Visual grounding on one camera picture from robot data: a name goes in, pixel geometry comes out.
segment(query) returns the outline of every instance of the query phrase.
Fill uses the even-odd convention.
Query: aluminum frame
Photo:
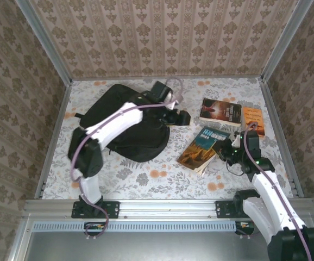
[[[218,219],[214,200],[120,200],[121,209],[117,220],[132,221],[248,221],[249,219]],[[83,221],[72,219],[75,200],[28,200],[17,230],[8,261],[25,259],[38,221]],[[314,227],[314,207],[310,198],[291,198],[290,203],[307,226]],[[85,221],[104,221],[88,219]]]
[[[65,89],[63,100],[59,109],[57,121],[55,122],[55,126],[53,129],[53,134],[51,137],[51,141],[49,143],[48,151],[45,157],[45,161],[43,162],[43,167],[41,171],[41,175],[39,178],[39,182],[37,184],[36,192],[34,198],[41,198],[42,197],[42,191],[44,189],[44,186],[46,185],[46,180],[49,174],[49,170],[51,169],[51,164],[53,160],[54,151],[57,145],[61,125],[63,123],[66,107],[69,102],[70,93],[71,93],[72,86],[70,85]]]
[[[268,81],[272,76],[276,66],[278,65],[282,55],[286,51],[297,29],[302,23],[306,13],[308,12],[313,0],[300,0],[294,9],[290,19],[288,20],[281,36],[275,45],[275,48],[262,71],[262,79]]]
[[[38,18],[35,10],[29,1],[26,0],[16,0],[18,6],[20,7],[23,15],[26,17],[28,23],[30,24],[33,32],[40,41],[43,49],[46,51],[47,56],[50,58],[53,66],[57,70],[60,78],[64,82],[65,86],[68,87],[71,84],[71,73],[67,69],[66,65],[63,63],[63,60],[60,54],[57,52],[54,47],[51,38],[47,35],[40,19]]]
[[[161,79],[168,79],[168,78],[180,78],[180,79],[216,79],[216,78],[260,78],[261,75],[259,74],[237,74],[237,75],[164,75],[164,76],[127,76],[124,77],[124,80],[161,80]],[[83,81],[83,80],[122,80],[122,77],[86,77],[86,78],[73,78],[74,81]]]
[[[302,187],[300,185],[296,169],[294,168],[290,151],[288,150],[288,145],[284,136],[284,132],[282,131],[278,113],[274,106],[274,102],[268,84],[267,82],[260,81],[260,86],[263,98],[265,99],[269,118],[271,119],[272,122],[274,134],[277,139],[282,162],[284,163],[287,175],[289,176],[289,178],[293,180],[293,184],[291,184],[290,182],[291,189],[292,190],[295,189],[297,191],[297,196],[304,197],[304,193],[302,191]]]

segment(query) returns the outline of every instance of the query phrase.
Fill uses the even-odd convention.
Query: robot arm
[[[96,125],[83,129],[77,128],[73,132],[68,157],[73,157],[79,145],[84,146],[75,159],[74,167],[83,174],[73,180],[80,183],[81,195],[89,203],[100,204],[102,194],[99,189],[98,173],[103,167],[102,150],[117,136],[131,126],[138,124],[144,117],[156,117],[166,125],[189,125],[190,115],[185,111],[178,111],[174,106],[182,101],[182,96],[174,96],[172,90],[165,84],[156,82],[151,91],[145,91],[132,97],[118,111]],[[137,108],[158,107],[155,110],[141,110]]]
[[[232,209],[240,214],[240,217],[246,214],[254,221],[266,240],[271,261],[308,260],[296,226],[307,243],[311,260],[314,260],[314,228],[306,227],[284,195],[272,163],[261,156],[257,132],[248,131],[246,141],[244,133],[237,135],[233,142],[227,139],[217,142],[214,146],[223,161],[231,166],[236,163],[241,165],[242,171],[247,174],[256,189],[237,191]],[[248,151],[256,164],[267,176],[249,159],[244,142],[247,143]]]

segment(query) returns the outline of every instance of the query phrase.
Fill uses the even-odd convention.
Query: blue book cover
[[[218,140],[228,138],[229,135],[229,133],[218,129],[204,127],[178,158],[177,162],[191,170],[203,170],[206,166],[202,165],[209,163],[209,160],[216,154],[212,148],[213,145]]]

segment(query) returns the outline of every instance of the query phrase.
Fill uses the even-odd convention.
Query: orange book
[[[243,107],[243,127],[247,129],[250,123],[253,121],[258,122],[258,126],[256,128],[257,134],[259,137],[265,136],[265,125],[263,124],[263,115],[261,109]]]

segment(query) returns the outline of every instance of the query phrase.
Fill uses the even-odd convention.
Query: wire
[[[183,97],[182,97],[181,94],[182,94],[182,92],[183,92],[183,90],[184,90],[183,82],[182,82],[179,78],[169,78],[169,79],[166,80],[165,85],[167,85],[168,82],[169,82],[171,79],[178,80],[179,83],[180,83],[180,90],[179,90],[179,92],[177,93],[177,95],[175,95],[175,98],[174,98],[174,99],[170,100],[169,102],[164,102],[164,103],[160,103],[160,104],[148,104],[148,105],[134,106],[134,107],[128,108],[128,109],[126,109],[126,110],[123,110],[123,111],[120,112],[120,113],[117,113],[116,115],[114,115],[114,116],[108,118],[105,122],[103,122],[100,126],[98,126],[98,127],[97,127],[95,130],[93,130],[90,134],[88,134],[88,135],[80,142],[79,146],[78,146],[78,147],[76,148],[76,150],[75,150],[74,156],[73,156],[73,158],[72,158],[72,160],[71,160],[71,167],[70,167],[70,177],[71,177],[71,180],[72,180],[73,182],[78,182],[78,183],[79,183],[79,188],[80,188],[80,192],[81,192],[81,197],[82,197],[82,199],[83,199],[88,205],[90,205],[90,206],[92,206],[92,207],[94,207],[94,208],[100,210],[102,213],[104,213],[105,218],[106,218],[106,222],[105,222],[105,225],[104,225],[102,231],[101,231],[98,235],[96,235],[95,237],[100,237],[100,236],[104,233],[104,231],[107,229],[107,227],[108,227],[108,225],[109,225],[109,216],[108,216],[107,212],[106,212],[103,208],[101,208],[100,206],[97,206],[97,205],[91,203],[91,202],[89,201],[89,199],[86,197],[86,195],[84,194],[84,191],[83,191],[83,188],[82,188],[82,184],[81,184],[81,182],[80,182],[80,180],[81,180],[82,178],[84,178],[84,177],[83,177],[83,176],[79,176],[79,177],[75,178],[75,176],[74,176],[75,164],[76,164],[76,160],[77,160],[77,158],[78,158],[78,156],[79,156],[79,153],[80,153],[82,147],[85,145],[85,143],[86,143],[97,131],[99,131],[100,129],[102,129],[104,126],[106,126],[108,123],[110,123],[110,122],[113,121],[114,119],[118,118],[119,116],[121,116],[121,115],[123,115],[123,114],[125,114],[125,113],[127,113],[127,112],[129,112],[129,111],[131,111],[131,110],[135,110],[135,109],[147,109],[147,108],[164,107],[164,106],[167,106],[167,105],[169,105],[169,104],[174,103],[175,101],[182,101]],[[88,235],[88,228],[89,228],[89,227],[86,228],[85,234],[87,235],[87,237],[90,237],[90,236]]]
[[[270,178],[270,176],[268,174],[265,173],[265,171],[256,163],[256,161],[254,160],[254,158],[251,156],[250,152],[249,152],[249,149],[248,149],[248,144],[247,144],[247,134],[248,134],[248,131],[250,130],[250,128],[252,127],[254,129],[256,129],[256,127],[258,126],[258,123],[255,121],[255,122],[252,122],[251,124],[249,124],[249,126],[247,127],[247,129],[245,130],[244,132],[244,148],[245,148],[245,151],[249,157],[249,159],[252,161],[252,163],[257,167],[257,169],[259,171],[261,171],[261,173],[268,179],[268,181],[270,182],[270,184],[272,185],[273,189],[275,190],[275,192],[277,193],[282,205],[284,206],[286,212],[287,212],[287,215],[288,217],[290,218],[290,220],[292,221],[294,227],[296,228],[296,231],[300,237],[300,241],[302,242],[303,244],[303,247],[304,247],[304,250],[305,250],[305,253],[307,255],[307,258],[308,258],[308,261],[312,261],[312,258],[311,258],[311,254],[310,254],[310,251],[309,251],[309,248],[308,248],[308,245],[302,235],[302,232],[300,230],[300,228],[298,227],[298,224],[296,222],[296,220],[294,219],[294,216],[293,214],[291,213],[290,209],[288,208],[288,205],[285,203],[284,201],[284,198],[282,197],[282,194],[280,193],[278,187],[275,185],[275,183],[273,182],[273,180]]]
[[[237,177],[241,177],[241,176],[243,176],[243,175],[245,174],[244,172],[241,173],[241,174],[236,174],[236,173],[231,172],[231,171],[228,169],[228,161],[226,161],[226,169],[227,169],[227,171],[228,171],[229,173],[231,173],[231,174],[233,174],[233,175],[235,175],[235,176],[237,176]]]
[[[242,233],[243,235],[245,235],[245,236],[247,236],[247,237],[254,237],[254,236],[256,236],[256,235],[259,235],[259,234],[261,234],[261,232],[260,231],[258,231],[258,232],[256,232],[255,234],[248,234],[248,233],[245,233],[243,230],[241,230],[241,229],[239,229],[239,228],[237,228],[237,231],[239,231],[240,233]]]

